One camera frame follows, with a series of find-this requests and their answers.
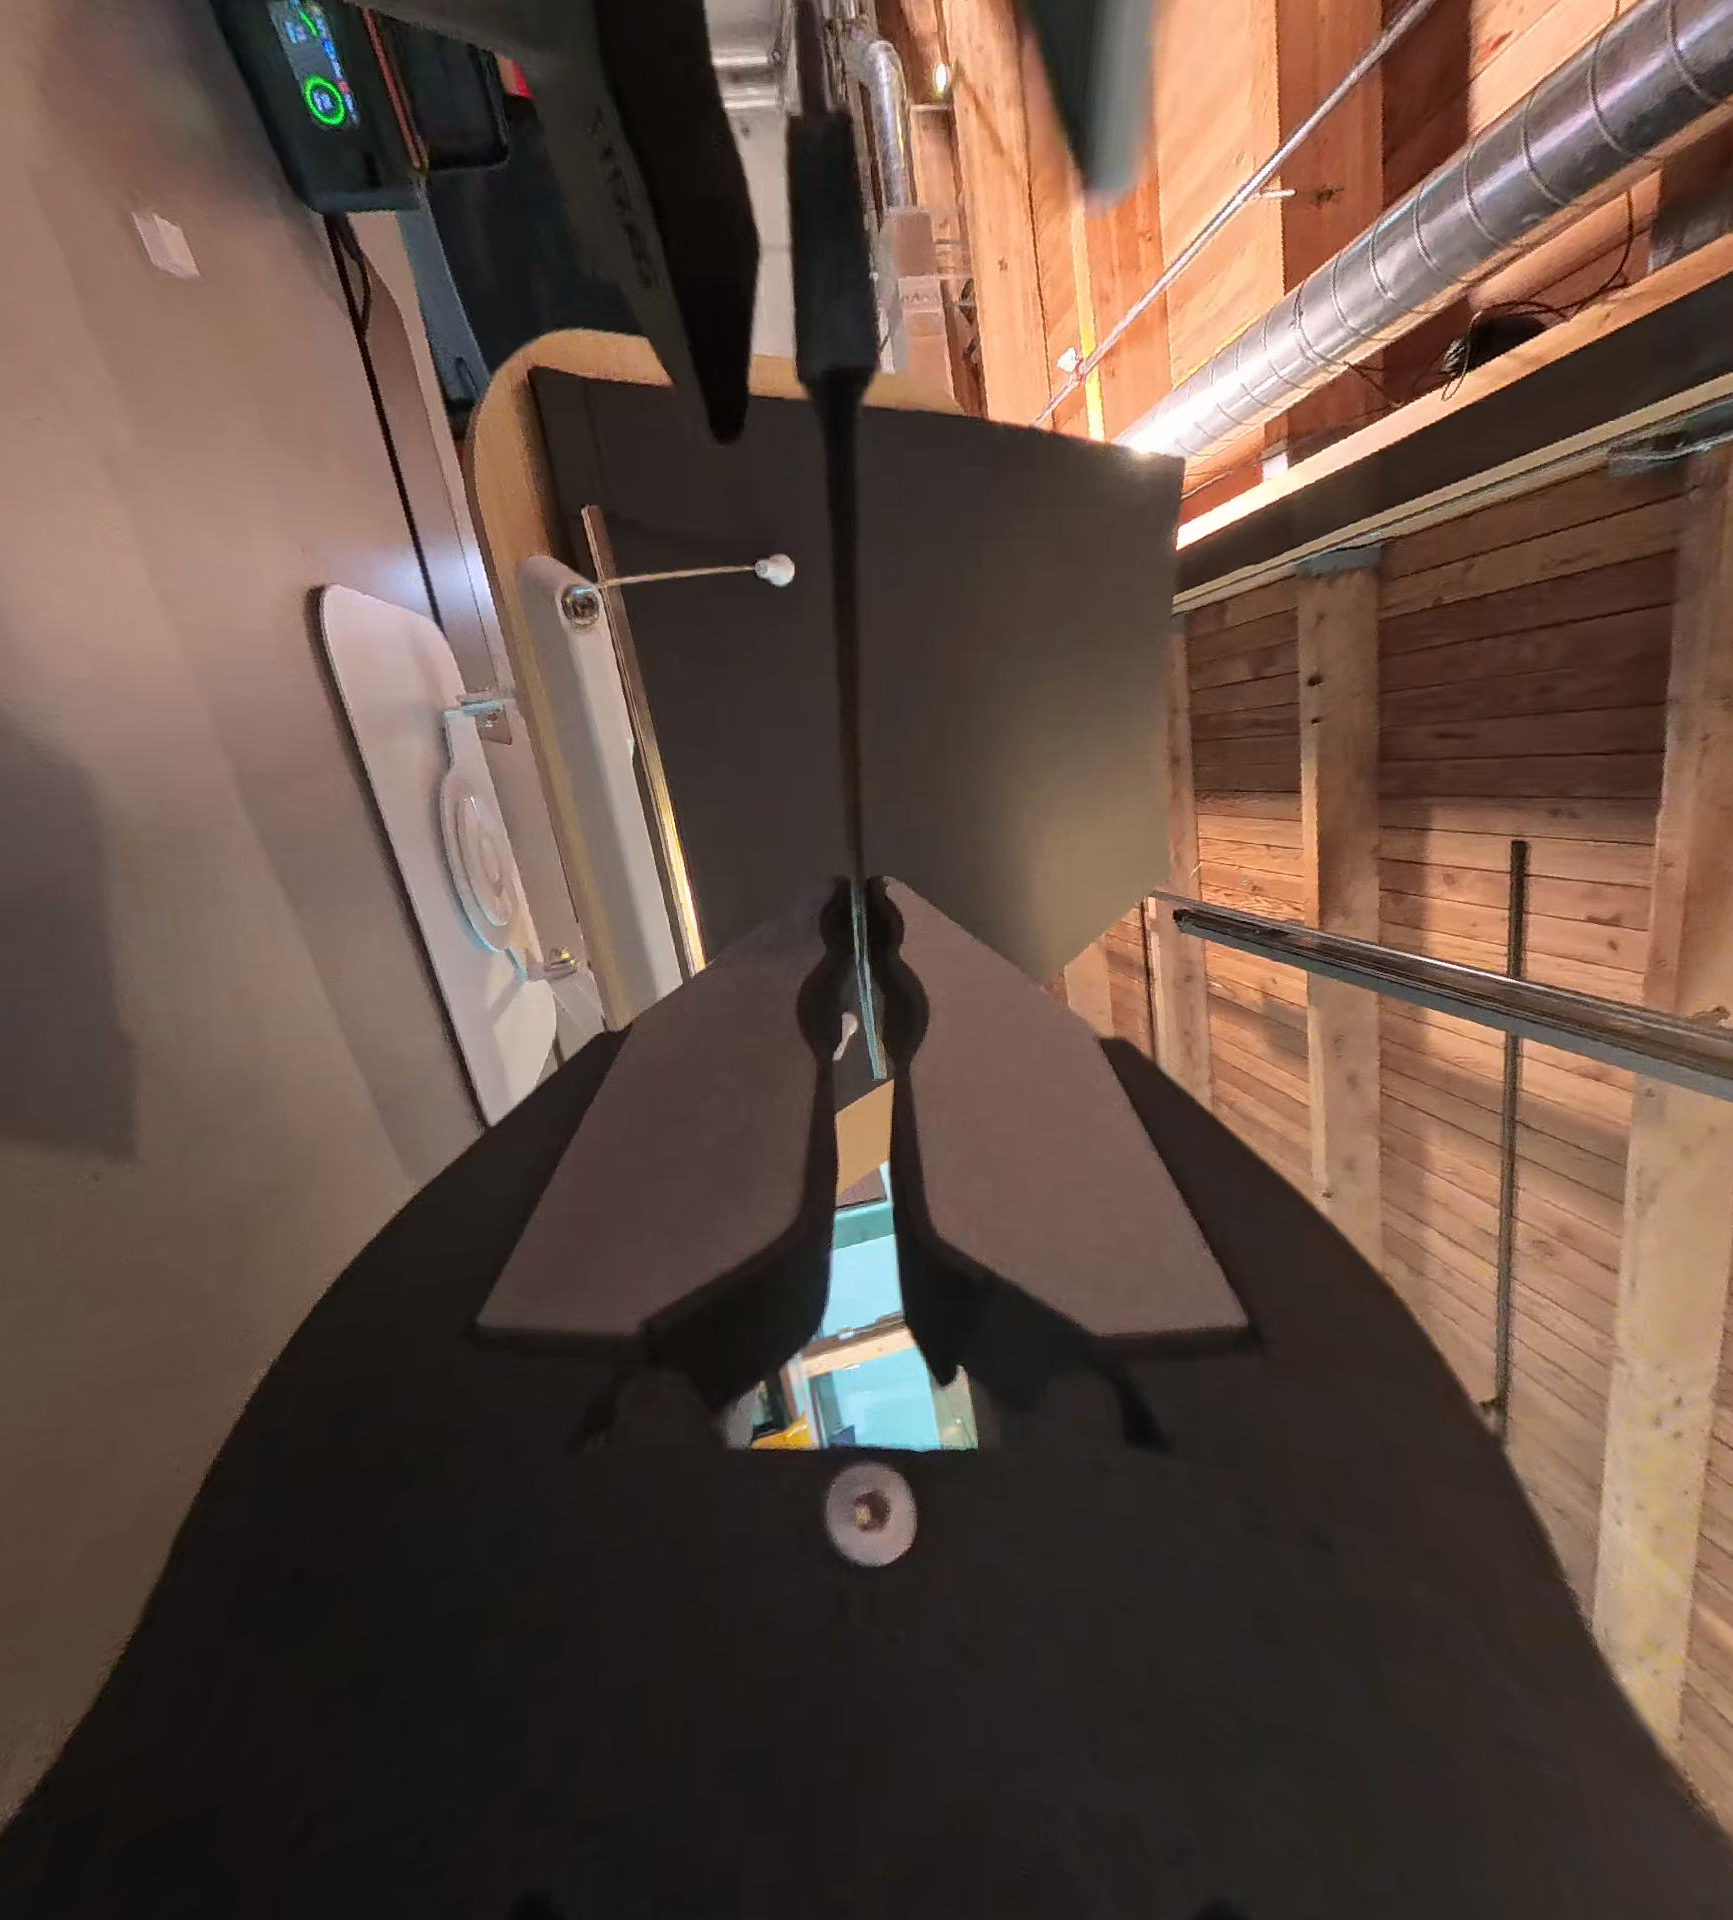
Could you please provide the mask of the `silver ventilation duct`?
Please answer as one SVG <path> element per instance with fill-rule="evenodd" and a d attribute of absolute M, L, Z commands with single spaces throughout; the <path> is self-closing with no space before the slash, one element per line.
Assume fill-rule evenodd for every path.
<path fill-rule="evenodd" d="M 1378 355 L 1733 112 L 1733 2 L 1645 2 L 1542 75 L 1153 405 L 1120 443 L 1191 461 Z"/>

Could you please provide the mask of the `thin metal conduit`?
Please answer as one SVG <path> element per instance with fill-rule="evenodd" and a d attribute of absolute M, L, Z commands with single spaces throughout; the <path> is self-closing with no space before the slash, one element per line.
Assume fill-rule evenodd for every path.
<path fill-rule="evenodd" d="M 1352 96 L 1358 84 L 1369 79 L 1378 69 L 1381 61 L 1429 16 L 1433 7 L 1433 2 L 1412 2 L 1407 3 L 1397 16 L 1382 22 L 1378 36 L 1374 36 L 1358 51 L 1358 58 L 1338 75 L 1333 87 L 1317 100 L 1309 114 L 1297 122 L 1297 126 L 1281 140 L 1281 144 L 1262 158 L 1252 174 L 1249 174 L 1192 231 L 1181 250 L 1166 260 L 1157 278 L 1127 306 L 1115 325 L 1107 334 L 1098 336 L 1094 345 L 1072 364 L 1067 382 L 1046 397 L 1042 410 L 1035 417 L 1035 426 L 1050 426 L 1059 405 L 1068 396 L 1080 394 L 1090 386 L 1096 369 L 1108 360 L 1115 347 L 1118 347 L 1120 339 L 1140 323 L 1153 306 L 1166 297 L 1166 292 L 1172 287 L 1172 283 L 1177 283 L 1178 278 L 1189 271 L 1203 251 L 1208 251 L 1215 245 L 1215 239 L 1223 236 L 1226 228 L 1230 228 L 1244 208 L 1274 195 L 1283 200 L 1297 192 L 1272 186 L 1272 181 L 1281 178 L 1285 161 L 1288 161 L 1306 145 L 1310 136 L 1324 126 L 1329 115 L 1333 115 L 1333 112 Z"/>

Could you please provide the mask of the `black book stand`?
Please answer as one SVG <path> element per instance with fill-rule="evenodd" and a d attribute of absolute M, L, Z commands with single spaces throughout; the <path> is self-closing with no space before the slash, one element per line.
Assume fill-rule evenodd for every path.
<path fill-rule="evenodd" d="M 758 353 L 748 379 L 742 433 L 716 443 L 644 339 L 559 329 L 494 369 L 469 427 L 494 597 L 532 649 L 542 780 L 610 977 L 575 707 L 547 679 L 565 632 L 528 579 L 544 560 L 593 578 L 590 506 L 618 573 L 795 561 L 782 588 L 621 592 L 705 957 L 847 869 L 820 424 L 791 358 Z M 1178 465 L 962 413 L 905 371 L 873 379 L 859 427 L 869 860 L 1042 985 L 1169 881 Z"/>

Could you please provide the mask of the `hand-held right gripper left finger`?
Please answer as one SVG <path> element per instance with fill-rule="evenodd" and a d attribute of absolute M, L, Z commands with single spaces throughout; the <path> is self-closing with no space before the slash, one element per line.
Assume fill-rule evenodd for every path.
<path fill-rule="evenodd" d="M 502 1348 L 671 1372 L 721 1411 L 811 1341 L 836 1195 L 851 886 L 635 1020 L 479 1310 Z"/>

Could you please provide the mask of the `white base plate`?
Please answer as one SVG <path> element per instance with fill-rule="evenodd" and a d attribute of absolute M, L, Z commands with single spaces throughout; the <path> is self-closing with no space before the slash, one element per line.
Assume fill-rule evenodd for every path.
<path fill-rule="evenodd" d="M 586 955 L 525 888 L 486 733 L 512 697 L 469 690 L 424 614 L 343 586 L 313 612 L 448 1034 L 498 1124 L 606 1028 Z"/>

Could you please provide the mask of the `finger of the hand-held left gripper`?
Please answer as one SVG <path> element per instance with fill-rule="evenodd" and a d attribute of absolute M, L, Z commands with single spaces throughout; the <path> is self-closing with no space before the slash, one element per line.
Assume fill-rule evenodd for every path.
<path fill-rule="evenodd" d="M 751 400 L 760 244 L 707 9 L 598 2 L 593 22 L 660 274 L 643 323 L 675 384 L 698 400 L 711 437 L 733 443 Z"/>
<path fill-rule="evenodd" d="M 1151 115 L 1154 2 L 1025 2 L 1054 112 L 1090 200 L 1120 200 Z"/>

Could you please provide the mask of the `black power station with display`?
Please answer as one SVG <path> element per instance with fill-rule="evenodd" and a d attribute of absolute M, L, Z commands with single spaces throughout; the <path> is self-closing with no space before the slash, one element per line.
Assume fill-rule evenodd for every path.
<path fill-rule="evenodd" d="M 209 3 L 295 195 L 313 212 L 409 212 L 424 150 L 371 11 Z"/>

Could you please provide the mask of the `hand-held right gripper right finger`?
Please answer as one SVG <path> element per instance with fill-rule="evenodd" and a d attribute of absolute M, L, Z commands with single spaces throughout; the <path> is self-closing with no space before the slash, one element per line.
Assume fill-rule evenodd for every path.
<path fill-rule="evenodd" d="M 869 928 L 905 1323 L 939 1380 L 1042 1387 L 1252 1321 L 1092 1028 L 900 879 Z"/>

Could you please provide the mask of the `metal ceiling rail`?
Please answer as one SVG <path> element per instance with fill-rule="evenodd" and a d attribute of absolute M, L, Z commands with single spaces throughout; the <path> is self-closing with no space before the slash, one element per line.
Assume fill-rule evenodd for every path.
<path fill-rule="evenodd" d="M 1733 1102 L 1733 1028 L 1160 894 L 1178 931 L 1638 1078 Z"/>

